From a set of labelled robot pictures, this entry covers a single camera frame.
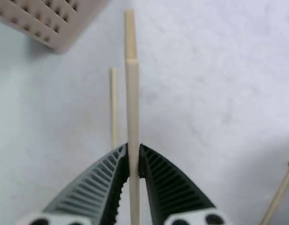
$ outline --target beige perforated block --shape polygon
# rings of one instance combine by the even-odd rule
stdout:
[[[0,21],[65,51],[109,0],[0,0]]]

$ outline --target white background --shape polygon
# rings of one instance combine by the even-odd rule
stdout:
[[[43,209],[111,150],[109,67],[119,70],[126,142],[126,8],[136,16],[141,141],[236,225],[259,224],[288,170],[289,0],[114,0],[62,55],[0,24],[0,224]],[[127,188],[119,224],[129,222]],[[271,224],[289,224],[289,189]]]

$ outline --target wooden stick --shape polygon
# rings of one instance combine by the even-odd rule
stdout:
[[[125,55],[130,214],[131,224],[139,225],[139,63],[137,61],[135,22],[132,10],[125,11]]]
[[[118,146],[118,103],[117,103],[117,74],[116,68],[110,68],[110,97],[111,97],[111,126],[112,126],[112,149]]]
[[[273,200],[270,204],[270,207],[269,207],[267,213],[265,214],[261,225],[266,225],[269,223],[274,211],[277,209],[277,207],[280,204],[281,199],[285,195],[288,184],[289,184],[289,171],[287,172],[282,184],[280,185],[279,190],[277,191],[275,197],[273,198]]]

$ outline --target wooden skewer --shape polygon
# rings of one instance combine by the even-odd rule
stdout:
[[[269,207],[267,213],[265,214],[261,225],[266,225],[269,223],[274,211],[277,209],[277,207],[280,204],[281,199],[285,195],[288,184],[289,184],[289,171],[287,172],[283,182],[281,183],[279,190],[277,191],[275,197],[273,198],[273,200],[270,204],[270,207]]]
[[[118,103],[117,103],[117,74],[116,68],[110,68],[110,97],[111,97],[111,126],[112,126],[112,149],[118,146]]]
[[[137,61],[134,12],[125,11],[126,108],[130,169],[131,224],[139,225],[139,63]]]

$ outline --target ridged rubber pad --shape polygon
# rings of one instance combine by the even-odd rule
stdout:
[[[92,225],[115,224],[121,189],[128,176],[127,144],[124,144],[78,176],[44,212],[86,216]]]
[[[163,225],[171,214],[214,208],[182,171],[144,145],[140,145],[139,175],[146,179],[154,225]]]

